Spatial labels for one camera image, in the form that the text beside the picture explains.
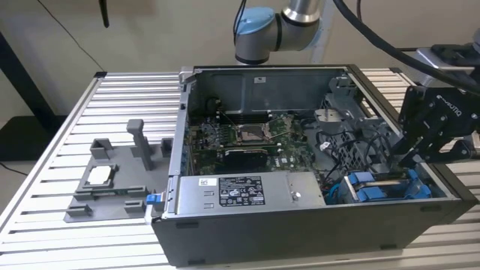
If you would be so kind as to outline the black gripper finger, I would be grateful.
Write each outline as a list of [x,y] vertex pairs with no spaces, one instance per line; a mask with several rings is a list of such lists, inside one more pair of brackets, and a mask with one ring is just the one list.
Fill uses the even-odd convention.
[[404,102],[398,114],[398,124],[401,126],[401,139],[396,143],[396,154],[404,155],[417,142],[420,131],[424,130],[420,121],[424,118],[426,105],[424,104],[424,96],[426,87],[409,86],[406,88]]
[[440,135],[402,136],[398,140],[398,166],[413,168],[418,163],[449,164],[472,159],[472,141],[457,139],[448,151],[442,148],[452,138]]

